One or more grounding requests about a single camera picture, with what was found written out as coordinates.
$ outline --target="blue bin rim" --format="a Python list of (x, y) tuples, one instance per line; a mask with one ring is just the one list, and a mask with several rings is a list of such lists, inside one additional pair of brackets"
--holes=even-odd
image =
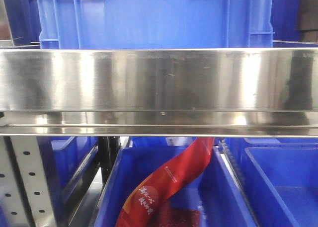
[(76, 137), (70, 137), (69, 139), (66, 140), (66, 142), (61, 147), (55, 148), (54, 150), (55, 151), (63, 150), (74, 140), (76, 140)]
[[(247, 138), (247, 137), (244, 137), (243, 139), (247, 142), (247, 143), (249, 143), (249, 144), (259, 144), (259, 143), (257, 143), (257, 142), (251, 142), (250, 141), (250, 138)], [(262, 139), (281, 139), (281, 138), (278, 138), (278, 137), (266, 137), (266, 138), (262, 138)], [(282, 143), (282, 144), (284, 144), (284, 145), (289, 145), (289, 144), (297, 144), (297, 145), (308, 145), (308, 144), (318, 144), (318, 139), (317, 139), (317, 142), (315, 142), (315, 143)]]
[[(166, 147), (148, 147), (148, 148), (123, 148), (123, 149), (119, 150), (118, 155), (117, 155), (116, 160), (115, 160), (115, 164), (113, 166), (113, 169), (112, 169), (112, 171), (111, 171), (111, 173), (109, 175), (109, 178), (108, 178), (108, 180), (107, 180), (107, 182), (106, 182), (106, 184), (104, 186), (103, 193), (101, 195), (101, 196), (103, 196), (103, 199), (102, 199), (102, 202), (101, 202), (101, 205), (100, 205), (97, 217), (96, 217), (96, 221), (95, 221), (95, 224), (94, 224), (95, 227), (102, 226), (102, 224), (103, 224), (104, 213), (106, 212), (106, 209), (108, 208), (108, 203), (109, 203), (109, 200), (111, 198), (111, 191), (112, 191), (112, 189), (114, 187), (115, 179), (116, 179), (116, 177), (118, 175), (118, 171), (119, 171), (120, 161), (123, 158), (124, 152), (126, 152), (126, 151), (135, 151), (135, 150), (144, 150), (144, 149), (149, 149), (149, 150), (150, 149), (158, 149), (158, 150), (162, 150), (162, 148), (167, 148), (167, 149), (170, 149), (170, 148), (185, 149), (186, 146), (180, 146), (180, 147), (166, 146)], [(234, 195), (235, 200), (236, 200), (236, 202), (238, 204), (239, 210), (241, 211), (241, 213), (243, 213), (243, 218), (245, 219), (245, 221), (247, 223), (248, 222), (254, 223), (255, 221), (254, 221), (252, 215), (250, 214), (250, 211), (248, 210), (247, 205), (246, 204), (245, 205), (240, 204), (240, 202), (241, 203), (245, 203), (245, 200), (243, 199), (243, 196), (242, 196), (240, 190), (238, 189), (237, 185), (235, 184), (234, 180), (232, 179), (232, 176), (231, 176), (228, 168), (226, 167), (226, 165), (225, 165), (225, 163), (224, 163), (224, 161), (222, 159), (222, 156), (221, 156), (221, 153), (219, 152), (218, 147), (213, 147), (212, 155), (216, 156), (217, 161), (220, 164), (221, 170), (225, 174), (225, 178), (228, 181), (228, 184), (230, 186), (231, 191), (233, 192), (233, 195)]]
[(269, 178), (267, 177), (267, 175), (265, 174), (265, 172), (263, 171), (261, 166), (258, 164), (258, 162), (254, 158), (253, 154), (250, 152), (250, 150), (252, 150), (252, 149), (260, 149), (260, 150), (302, 150), (303, 151), (303, 150), (318, 150), (318, 148), (288, 148), (288, 147), (286, 147), (286, 148), (284, 148), (284, 147), (278, 147), (278, 148), (249, 147), (249, 148), (245, 148), (247, 158), (249, 158), (251, 160), (251, 162), (254, 165), (255, 169), (259, 172), (259, 174), (263, 178), (265, 184), (270, 189), (270, 191), (273, 193), (273, 195), (274, 195), (275, 199), (277, 200), (279, 206), (285, 212), (286, 217), (290, 220), (291, 223), (293, 223), (293, 226), (300, 227), (300, 225), (297, 222), (297, 220), (295, 219), (294, 215), (288, 209), (287, 205), (285, 204), (285, 202), (283, 201), (283, 199), (279, 195), (278, 191), (276, 190), (276, 188), (274, 187), (272, 182), (269, 180)]

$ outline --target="red packaging bag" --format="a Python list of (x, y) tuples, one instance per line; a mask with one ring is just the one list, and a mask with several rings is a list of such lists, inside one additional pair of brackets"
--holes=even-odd
[(197, 178), (211, 160), (214, 138), (197, 138), (140, 183), (127, 198), (116, 227), (145, 227), (153, 213)]

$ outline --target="metal shelf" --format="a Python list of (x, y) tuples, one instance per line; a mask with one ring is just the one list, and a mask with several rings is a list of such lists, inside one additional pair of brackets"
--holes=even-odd
[(318, 136), (318, 48), (1, 50), (0, 135)]

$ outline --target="blue crate wall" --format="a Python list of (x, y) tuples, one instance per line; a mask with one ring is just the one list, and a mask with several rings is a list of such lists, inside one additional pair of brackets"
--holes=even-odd
[(42, 48), (271, 47), (272, 0), (38, 0)]

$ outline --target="stainless steel rail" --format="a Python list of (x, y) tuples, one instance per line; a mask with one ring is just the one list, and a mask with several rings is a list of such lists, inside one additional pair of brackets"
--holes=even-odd
[(1, 135), (318, 136), (318, 48), (1, 50)]

